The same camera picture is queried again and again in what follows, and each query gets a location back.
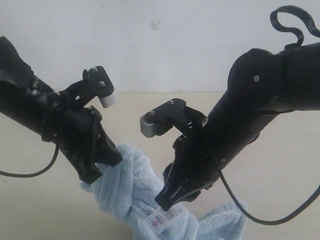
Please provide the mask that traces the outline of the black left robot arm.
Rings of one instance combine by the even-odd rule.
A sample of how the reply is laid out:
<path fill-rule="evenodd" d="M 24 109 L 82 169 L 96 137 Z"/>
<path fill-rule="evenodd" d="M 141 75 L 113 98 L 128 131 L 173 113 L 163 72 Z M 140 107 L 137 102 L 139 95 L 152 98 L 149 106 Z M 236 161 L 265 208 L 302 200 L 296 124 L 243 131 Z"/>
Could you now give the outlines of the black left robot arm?
<path fill-rule="evenodd" d="M 102 176 L 98 164 L 113 167 L 123 159 L 101 124 L 100 111 L 90 105 L 98 98 L 104 108 L 112 106 L 114 91 L 100 65 L 56 91 L 35 75 L 6 37 L 0 38 L 0 112 L 53 143 L 53 157 L 62 153 L 87 184 Z"/>

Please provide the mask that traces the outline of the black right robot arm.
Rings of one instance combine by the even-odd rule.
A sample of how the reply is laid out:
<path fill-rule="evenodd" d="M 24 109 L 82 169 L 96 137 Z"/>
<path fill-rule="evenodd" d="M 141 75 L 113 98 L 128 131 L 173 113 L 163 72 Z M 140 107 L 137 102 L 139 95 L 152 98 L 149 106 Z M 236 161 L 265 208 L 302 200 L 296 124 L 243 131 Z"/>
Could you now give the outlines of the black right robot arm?
<path fill-rule="evenodd" d="M 227 89 L 210 113 L 188 112 L 191 128 L 174 144 L 174 162 L 155 201 L 165 211 L 193 201 L 278 115 L 319 108 L 318 43 L 277 54 L 247 51 L 232 65 Z"/>

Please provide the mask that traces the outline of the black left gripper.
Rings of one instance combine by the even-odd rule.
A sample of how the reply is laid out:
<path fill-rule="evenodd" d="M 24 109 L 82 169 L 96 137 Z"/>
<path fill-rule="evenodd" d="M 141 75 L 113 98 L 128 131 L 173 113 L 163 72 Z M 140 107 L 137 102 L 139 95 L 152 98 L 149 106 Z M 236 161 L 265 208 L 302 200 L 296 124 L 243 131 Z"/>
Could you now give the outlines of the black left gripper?
<path fill-rule="evenodd" d="M 92 107 L 75 111 L 68 108 L 53 110 L 59 127 L 59 147 L 62 154 L 76 170 L 81 181 L 91 185 L 102 176 L 95 163 L 116 166 L 122 161 L 122 155 L 101 125 L 101 113 Z M 91 148 L 95 138 L 96 148 Z"/>

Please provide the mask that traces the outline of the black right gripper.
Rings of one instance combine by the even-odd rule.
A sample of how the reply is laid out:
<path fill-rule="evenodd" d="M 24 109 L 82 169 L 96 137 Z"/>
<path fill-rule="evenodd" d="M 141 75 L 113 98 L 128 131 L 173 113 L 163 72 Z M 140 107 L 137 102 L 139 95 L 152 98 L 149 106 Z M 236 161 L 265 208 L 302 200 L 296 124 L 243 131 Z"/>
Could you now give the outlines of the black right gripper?
<path fill-rule="evenodd" d="M 193 202 L 219 178 L 213 151 L 220 134 L 220 121 L 205 117 L 191 136 L 180 135 L 173 144 L 174 160 L 165 171 L 165 184 L 155 197 L 162 210 L 181 202 Z"/>

